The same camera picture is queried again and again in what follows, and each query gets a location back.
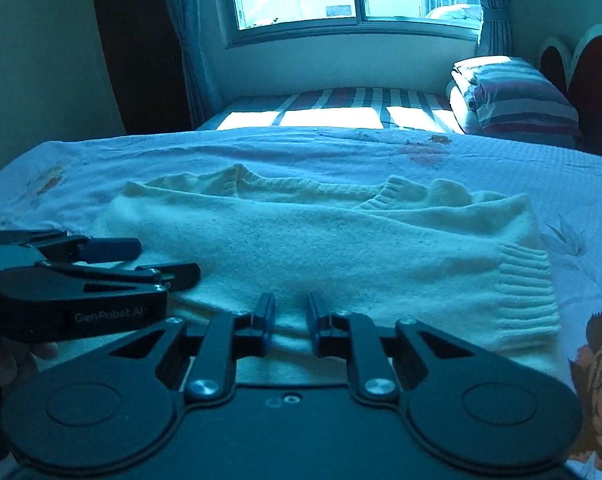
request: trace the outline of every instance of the hand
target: hand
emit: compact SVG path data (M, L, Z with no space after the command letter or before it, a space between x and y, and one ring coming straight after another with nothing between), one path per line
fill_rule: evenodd
M38 373L38 366L33 356L41 359L53 359L58 355L56 344L38 344L30 347L25 359L17 363L12 352L5 346L0 346L0 386L9 386Z

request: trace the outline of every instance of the striped mattress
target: striped mattress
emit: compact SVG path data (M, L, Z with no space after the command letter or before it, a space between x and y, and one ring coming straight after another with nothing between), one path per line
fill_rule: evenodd
M335 88L243 98L199 130L246 126L334 126L463 133L447 98L390 88Z

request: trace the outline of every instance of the knit sweater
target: knit sweater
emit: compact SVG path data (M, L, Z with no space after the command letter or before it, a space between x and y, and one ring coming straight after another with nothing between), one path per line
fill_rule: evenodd
M334 378L301 357L310 352L305 299L314 290L334 310L378 325L415 318L556 372L558 306L524 194L400 176L378 186L322 184L234 165L130 183L90 234L139 238L143 254L132 266L199 263L201 282L174 294L174 313L189 319L249 310L273 292L279 364L250 365L247 380L289 381L292 368L299 380Z

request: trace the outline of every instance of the window frame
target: window frame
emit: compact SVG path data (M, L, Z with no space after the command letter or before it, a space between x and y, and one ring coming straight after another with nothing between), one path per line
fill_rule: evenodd
M367 16L366 0L354 0L355 17L272 23L241 30L236 0L224 0L224 3L227 48L333 34L408 34L477 41L480 30L480 25L442 23L440 20L429 18Z

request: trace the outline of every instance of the bedsheet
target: bedsheet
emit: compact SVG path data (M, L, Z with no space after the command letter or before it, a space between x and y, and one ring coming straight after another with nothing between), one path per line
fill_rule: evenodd
M199 130L246 126L340 126L463 133L444 96L361 87L243 98Z
M46 142L0 172L0 228L82 232L129 180L205 173L236 162L263 176L378 184L398 174L423 184L448 178L469 190L529 194L559 301L561 379L586 414L569 463L587 478L602 479L602 157L487 137L346 128Z

